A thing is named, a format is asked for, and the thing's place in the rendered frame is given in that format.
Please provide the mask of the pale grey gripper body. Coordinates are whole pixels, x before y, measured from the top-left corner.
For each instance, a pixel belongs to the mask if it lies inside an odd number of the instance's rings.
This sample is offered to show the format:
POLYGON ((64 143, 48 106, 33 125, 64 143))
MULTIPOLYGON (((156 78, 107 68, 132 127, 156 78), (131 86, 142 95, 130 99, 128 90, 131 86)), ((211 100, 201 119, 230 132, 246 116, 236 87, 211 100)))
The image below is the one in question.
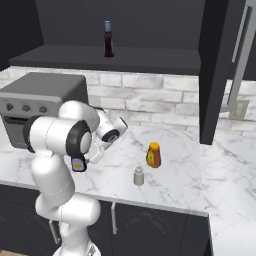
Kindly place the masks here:
POLYGON ((89 151, 85 155, 85 160, 87 163, 96 164, 101 158, 104 156, 104 152, 107 148, 108 144, 104 141, 95 139, 89 151))

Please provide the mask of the black open cabinet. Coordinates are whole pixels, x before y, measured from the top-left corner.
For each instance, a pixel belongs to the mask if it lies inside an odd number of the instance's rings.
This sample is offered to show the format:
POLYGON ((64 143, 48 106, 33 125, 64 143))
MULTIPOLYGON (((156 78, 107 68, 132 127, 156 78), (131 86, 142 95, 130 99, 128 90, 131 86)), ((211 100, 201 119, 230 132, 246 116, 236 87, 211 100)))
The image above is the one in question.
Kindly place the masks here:
POLYGON ((0 0, 11 66, 196 75, 206 0, 0 0), (114 56, 104 56, 104 22, 114 56))

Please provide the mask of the grey shaker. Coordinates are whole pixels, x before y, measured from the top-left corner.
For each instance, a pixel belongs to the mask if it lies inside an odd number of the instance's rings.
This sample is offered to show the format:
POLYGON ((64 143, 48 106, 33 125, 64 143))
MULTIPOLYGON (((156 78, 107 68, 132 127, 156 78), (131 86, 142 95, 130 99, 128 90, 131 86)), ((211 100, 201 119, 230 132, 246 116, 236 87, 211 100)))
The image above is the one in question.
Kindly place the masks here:
POLYGON ((133 182, 137 186, 142 186, 144 184, 144 171, 141 166, 135 168, 133 182))

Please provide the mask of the orange honey bottle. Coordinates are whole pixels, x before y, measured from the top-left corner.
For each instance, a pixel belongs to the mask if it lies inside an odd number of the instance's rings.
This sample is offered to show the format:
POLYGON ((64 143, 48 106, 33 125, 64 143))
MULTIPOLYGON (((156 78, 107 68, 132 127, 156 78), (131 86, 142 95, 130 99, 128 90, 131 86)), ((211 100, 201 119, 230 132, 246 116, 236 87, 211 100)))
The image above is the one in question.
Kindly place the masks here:
POLYGON ((151 142, 149 144, 148 152, 146 155, 147 165, 152 168, 158 168, 161 166, 160 156, 160 144, 157 142, 151 142))

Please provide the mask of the grey toaster oven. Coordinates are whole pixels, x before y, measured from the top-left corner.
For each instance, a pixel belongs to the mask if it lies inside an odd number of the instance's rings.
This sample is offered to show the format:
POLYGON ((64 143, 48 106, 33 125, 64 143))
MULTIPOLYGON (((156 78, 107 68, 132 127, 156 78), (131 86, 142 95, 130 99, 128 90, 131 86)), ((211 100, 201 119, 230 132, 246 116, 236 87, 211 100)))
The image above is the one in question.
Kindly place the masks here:
POLYGON ((0 89, 0 116, 14 148, 25 149, 23 126, 36 115, 58 116, 69 100, 88 103, 83 75, 30 72, 0 89))

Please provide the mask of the black base cupboard door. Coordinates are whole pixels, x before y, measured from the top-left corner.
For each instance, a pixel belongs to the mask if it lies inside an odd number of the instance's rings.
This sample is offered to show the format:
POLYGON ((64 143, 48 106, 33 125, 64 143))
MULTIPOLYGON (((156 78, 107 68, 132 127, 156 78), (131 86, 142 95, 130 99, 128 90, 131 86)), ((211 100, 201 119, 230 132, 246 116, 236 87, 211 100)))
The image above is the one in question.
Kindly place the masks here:
POLYGON ((117 203, 115 212, 113 256, 213 256, 207 217, 117 203))
MULTIPOLYGON (((0 195, 7 205, 13 224, 25 245, 28 256, 52 256, 60 247, 56 244, 50 230, 49 221, 35 212, 37 190, 0 185, 0 195)), ((99 248, 101 256, 112 256, 112 242, 109 224, 109 202, 101 201, 99 220, 88 227, 92 242, 99 248)))

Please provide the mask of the dark bottle with grey cap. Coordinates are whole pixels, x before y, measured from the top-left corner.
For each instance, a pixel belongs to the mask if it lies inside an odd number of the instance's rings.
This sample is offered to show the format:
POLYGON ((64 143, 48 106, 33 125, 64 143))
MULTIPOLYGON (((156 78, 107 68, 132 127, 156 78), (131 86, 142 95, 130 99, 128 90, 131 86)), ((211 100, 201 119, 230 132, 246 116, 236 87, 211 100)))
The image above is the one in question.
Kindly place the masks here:
POLYGON ((104 56, 107 58, 112 58, 114 56, 113 52, 113 42, 112 42, 112 29, 111 22, 104 22, 104 56))

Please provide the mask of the grey wall outlet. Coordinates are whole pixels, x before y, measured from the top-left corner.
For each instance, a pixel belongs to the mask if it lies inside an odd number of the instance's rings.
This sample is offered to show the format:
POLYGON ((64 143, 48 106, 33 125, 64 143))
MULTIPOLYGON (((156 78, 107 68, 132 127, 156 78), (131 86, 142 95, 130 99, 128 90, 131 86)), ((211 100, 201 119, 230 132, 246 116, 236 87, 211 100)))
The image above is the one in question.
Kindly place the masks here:
POLYGON ((235 109, 230 112, 229 118, 231 120, 242 121, 245 117, 248 105, 249 105, 248 100, 238 100, 236 102, 235 109))

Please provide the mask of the black wall cabinet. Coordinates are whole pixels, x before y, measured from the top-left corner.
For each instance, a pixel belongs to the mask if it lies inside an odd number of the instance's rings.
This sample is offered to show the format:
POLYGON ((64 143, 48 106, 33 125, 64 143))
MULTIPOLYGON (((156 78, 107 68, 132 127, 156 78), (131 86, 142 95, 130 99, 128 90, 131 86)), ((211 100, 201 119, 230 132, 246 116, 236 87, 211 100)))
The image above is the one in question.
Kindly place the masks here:
POLYGON ((245 0, 232 56, 232 68, 238 64, 243 50, 247 53, 243 79, 256 80, 256 0, 245 0))

